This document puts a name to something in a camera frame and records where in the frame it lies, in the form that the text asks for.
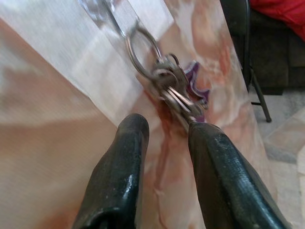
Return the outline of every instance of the black rubber grip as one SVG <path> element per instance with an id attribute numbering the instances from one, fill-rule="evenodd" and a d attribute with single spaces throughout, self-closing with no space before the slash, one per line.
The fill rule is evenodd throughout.
<path id="1" fill-rule="evenodd" d="M 195 123 L 189 149 L 207 229 L 289 229 L 254 168 L 218 127 Z"/>
<path id="2" fill-rule="evenodd" d="M 132 114 L 121 122 L 92 172 L 73 229 L 136 228 L 148 139 L 149 127 L 141 115 Z"/>

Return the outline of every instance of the table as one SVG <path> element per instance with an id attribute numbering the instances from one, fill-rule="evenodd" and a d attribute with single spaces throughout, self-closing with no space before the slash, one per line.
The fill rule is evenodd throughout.
<path id="1" fill-rule="evenodd" d="M 182 66 L 193 59 L 201 64 L 197 86 L 211 88 L 207 122 L 224 130 L 276 197 L 219 1 L 165 3 L 175 22 L 160 39 L 162 50 Z M 0 31 L 6 57 L 0 62 L 0 227 L 68 229 L 116 126 L 5 21 Z M 185 132 L 145 92 L 130 112 L 150 125 L 142 228 L 204 228 Z"/>

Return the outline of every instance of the black metal chair leg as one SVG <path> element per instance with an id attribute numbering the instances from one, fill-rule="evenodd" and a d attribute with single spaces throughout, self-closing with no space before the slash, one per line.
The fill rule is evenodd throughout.
<path id="1" fill-rule="evenodd" d="M 270 123 L 270 122 L 272 122 L 272 119 L 270 117 L 270 114 L 269 114 L 269 111 L 268 111 L 268 107 L 266 105 L 266 101 L 265 101 L 264 95 L 262 93 L 261 87 L 258 84 L 258 81 L 257 81 L 257 78 L 255 76 L 254 70 L 251 68 L 250 71 L 251 71 L 252 84 L 253 84 L 253 86 L 254 86 L 254 88 L 256 90 L 258 99 L 260 101 L 260 103 L 252 103 L 252 104 L 253 105 L 260 105 L 263 108 L 263 112 L 265 114 L 266 120 L 267 120 L 268 123 Z"/>

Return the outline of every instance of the key ring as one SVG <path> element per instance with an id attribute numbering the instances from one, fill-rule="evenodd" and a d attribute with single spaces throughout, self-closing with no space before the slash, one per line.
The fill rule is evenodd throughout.
<path id="1" fill-rule="evenodd" d="M 136 70 L 139 73 L 141 73 L 144 77 L 148 78 L 149 80 L 152 80 L 153 79 L 152 74 L 143 67 L 143 65 L 139 62 L 137 56 L 135 55 L 132 41 L 133 41 L 133 38 L 134 38 L 136 32 L 139 32 L 142 35 L 144 35 L 144 37 L 146 37 L 146 39 L 152 44 L 152 47 L 157 56 L 157 60 L 159 62 L 163 62 L 163 56 L 162 56 L 161 50 L 157 44 L 157 41 L 154 39 L 154 37 L 145 28 L 141 27 L 137 23 L 136 26 L 134 27 L 134 29 L 131 31 L 131 33 L 129 35 L 127 35 L 127 37 L 126 37 L 127 51 L 128 51 L 129 57 L 132 61 L 132 64 L 134 65 Z"/>

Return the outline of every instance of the tile floor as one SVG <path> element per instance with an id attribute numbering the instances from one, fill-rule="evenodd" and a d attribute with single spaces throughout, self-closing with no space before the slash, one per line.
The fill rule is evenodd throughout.
<path id="1" fill-rule="evenodd" d="M 257 101 L 250 90 L 252 101 Z M 267 123 L 254 106 L 277 186 L 277 204 L 293 229 L 305 228 L 305 90 L 265 96 L 273 119 Z"/>

